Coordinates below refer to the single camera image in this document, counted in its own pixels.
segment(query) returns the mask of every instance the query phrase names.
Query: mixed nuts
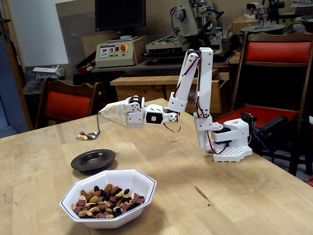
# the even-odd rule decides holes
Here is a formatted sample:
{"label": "mixed nuts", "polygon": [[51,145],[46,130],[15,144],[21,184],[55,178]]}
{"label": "mixed nuts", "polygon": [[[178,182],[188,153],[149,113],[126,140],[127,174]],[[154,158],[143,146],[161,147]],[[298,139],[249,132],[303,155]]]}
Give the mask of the mixed nuts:
{"label": "mixed nuts", "polygon": [[143,204],[145,199],[137,193],[132,194],[129,189],[122,190],[112,184],[104,189],[95,186],[87,192],[81,190],[76,204],[72,204],[73,211],[84,219],[110,219],[120,216]]}
{"label": "mixed nuts", "polygon": [[85,134],[85,132],[82,131],[77,136],[77,139],[80,141],[88,141],[88,140],[92,140],[93,137],[91,135]]}

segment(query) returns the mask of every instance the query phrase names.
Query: red cushion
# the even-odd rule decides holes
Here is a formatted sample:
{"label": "red cushion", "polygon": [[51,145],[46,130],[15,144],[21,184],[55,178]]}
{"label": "red cushion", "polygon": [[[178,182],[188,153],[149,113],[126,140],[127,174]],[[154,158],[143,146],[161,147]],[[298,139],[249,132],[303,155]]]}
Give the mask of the red cushion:
{"label": "red cushion", "polygon": [[307,63],[310,55],[311,43],[249,42],[246,49],[246,61]]}
{"label": "red cushion", "polygon": [[313,180],[307,181],[306,183],[313,187]]}
{"label": "red cushion", "polygon": [[88,116],[89,104],[90,97],[49,91],[45,113],[68,120],[85,118]]}
{"label": "red cushion", "polygon": [[261,127],[269,121],[277,118],[280,115],[285,116],[288,120],[294,118],[298,112],[297,111],[288,111],[288,110],[276,110],[273,108],[267,107],[258,107],[258,106],[244,106],[224,117],[221,117],[215,121],[220,124],[223,124],[226,121],[241,118],[241,111],[246,111],[251,115],[257,117],[256,126]]}

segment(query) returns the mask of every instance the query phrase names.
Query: chair backrest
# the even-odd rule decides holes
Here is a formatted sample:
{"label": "chair backrest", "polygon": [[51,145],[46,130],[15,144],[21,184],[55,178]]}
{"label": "chair backrest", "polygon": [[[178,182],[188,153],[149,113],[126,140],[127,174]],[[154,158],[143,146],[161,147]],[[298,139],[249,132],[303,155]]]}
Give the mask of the chair backrest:
{"label": "chair backrest", "polygon": [[239,60],[231,109],[235,108],[238,85],[244,65],[306,67],[303,93],[306,96],[313,57],[313,36],[297,32],[289,35],[245,34]]}
{"label": "chair backrest", "polygon": [[71,121],[95,115],[102,108],[103,84],[73,86],[52,78],[44,81],[35,129],[47,125],[47,121]]}

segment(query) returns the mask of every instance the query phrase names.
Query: control panel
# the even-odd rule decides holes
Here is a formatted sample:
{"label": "control panel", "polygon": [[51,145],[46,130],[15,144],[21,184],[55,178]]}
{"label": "control panel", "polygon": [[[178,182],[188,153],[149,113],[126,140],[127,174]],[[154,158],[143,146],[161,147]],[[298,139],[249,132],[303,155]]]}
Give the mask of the control panel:
{"label": "control panel", "polygon": [[142,38],[101,43],[97,46],[96,67],[108,68],[136,65],[143,61],[141,56],[143,51],[144,42]]}
{"label": "control panel", "polygon": [[127,56],[128,45],[127,44],[116,44],[107,45],[100,47],[100,58],[105,57],[116,57],[116,56]]}

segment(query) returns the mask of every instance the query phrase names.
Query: red emergency button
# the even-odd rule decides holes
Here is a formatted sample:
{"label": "red emergency button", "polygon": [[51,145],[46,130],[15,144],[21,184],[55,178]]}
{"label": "red emergency button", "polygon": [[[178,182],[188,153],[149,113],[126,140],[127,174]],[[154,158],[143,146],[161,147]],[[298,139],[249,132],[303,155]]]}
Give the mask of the red emergency button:
{"label": "red emergency button", "polygon": [[128,46],[126,44],[121,45],[121,51],[125,52],[127,51]]}

